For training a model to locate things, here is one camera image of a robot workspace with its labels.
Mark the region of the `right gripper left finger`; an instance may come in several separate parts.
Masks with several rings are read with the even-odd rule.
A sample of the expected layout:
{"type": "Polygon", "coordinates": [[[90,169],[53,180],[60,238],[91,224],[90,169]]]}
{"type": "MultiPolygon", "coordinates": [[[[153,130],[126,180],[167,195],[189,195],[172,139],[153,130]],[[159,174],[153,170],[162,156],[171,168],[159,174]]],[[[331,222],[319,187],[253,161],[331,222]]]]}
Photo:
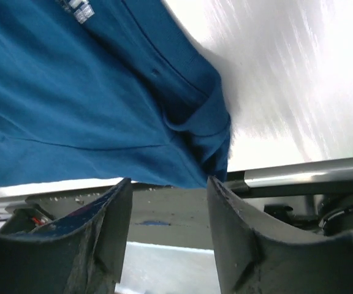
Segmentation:
{"type": "Polygon", "coordinates": [[[0,228],[0,293],[113,293],[132,211],[123,179],[95,201],[44,222],[18,209],[0,228]]]}

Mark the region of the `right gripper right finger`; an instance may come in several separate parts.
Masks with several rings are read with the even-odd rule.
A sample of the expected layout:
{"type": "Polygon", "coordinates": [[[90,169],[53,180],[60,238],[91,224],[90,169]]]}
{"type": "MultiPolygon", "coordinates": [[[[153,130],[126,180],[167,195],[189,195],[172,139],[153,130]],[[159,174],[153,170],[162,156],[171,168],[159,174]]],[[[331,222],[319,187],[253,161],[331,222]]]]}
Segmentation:
{"type": "Polygon", "coordinates": [[[207,182],[211,238],[222,293],[353,293],[353,230],[322,236],[207,182]]]}

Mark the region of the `blue t shirt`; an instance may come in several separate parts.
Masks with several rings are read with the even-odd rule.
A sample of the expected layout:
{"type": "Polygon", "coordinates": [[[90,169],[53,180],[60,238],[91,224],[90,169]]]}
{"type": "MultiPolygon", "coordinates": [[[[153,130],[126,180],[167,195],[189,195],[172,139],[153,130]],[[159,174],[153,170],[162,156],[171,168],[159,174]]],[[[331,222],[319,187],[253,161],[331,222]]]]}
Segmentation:
{"type": "Polygon", "coordinates": [[[161,1],[0,1],[0,187],[224,181],[221,77],[161,1]]]}

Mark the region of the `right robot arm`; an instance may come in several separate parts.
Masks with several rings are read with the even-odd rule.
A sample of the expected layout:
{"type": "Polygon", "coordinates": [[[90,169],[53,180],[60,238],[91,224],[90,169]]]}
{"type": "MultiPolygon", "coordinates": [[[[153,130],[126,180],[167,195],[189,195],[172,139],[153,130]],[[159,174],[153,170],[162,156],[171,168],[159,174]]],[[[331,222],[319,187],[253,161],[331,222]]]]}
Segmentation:
{"type": "MultiPolygon", "coordinates": [[[[49,224],[0,234],[0,293],[113,293],[121,279],[133,193],[122,180],[49,224]]],[[[353,293],[353,194],[327,203],[312,232],[285,207],[258,211],[247,189],[208,182],[222,293],[353,293]]]]}

